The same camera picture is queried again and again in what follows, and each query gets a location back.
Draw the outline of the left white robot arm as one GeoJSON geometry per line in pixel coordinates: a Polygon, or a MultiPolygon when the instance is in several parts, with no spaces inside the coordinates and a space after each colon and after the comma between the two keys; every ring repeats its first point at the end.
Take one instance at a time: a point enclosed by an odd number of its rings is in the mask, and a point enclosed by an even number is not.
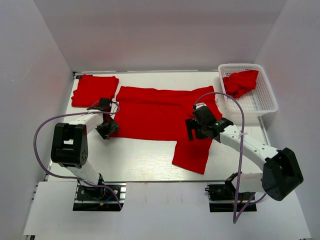
{"type": "Polygon", "coordinates": [[[57,123],[54,127],[51,160],[72,172],[89,186],[88,193],[99,200],[105,196],[103,177],[89,163],[88,134],[96,130],[104,140],[117,132],[119,125],[111,117],[112,104],[108,98],[101,98],[98,105],[87,109],[88,113],[69,123],[57,123]]]}

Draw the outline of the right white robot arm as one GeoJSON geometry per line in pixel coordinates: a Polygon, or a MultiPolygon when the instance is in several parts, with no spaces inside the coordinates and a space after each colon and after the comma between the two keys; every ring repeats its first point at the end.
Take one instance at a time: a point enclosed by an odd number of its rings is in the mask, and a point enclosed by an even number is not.
{"type": "Polygon", "coordinates": [[[243,193],[263,193],[276,201],[282,201],[303,183],[295,153],[265,145],[251,136],[241,133],[226,118],[216,119],[205,103],[193,106],[193,118],[187,119],[186,127],[190,141],[212,139],[229,146],[257,165],[260,173],[234,173],[224,182],[226,195],[236,200],[243,193]]]}

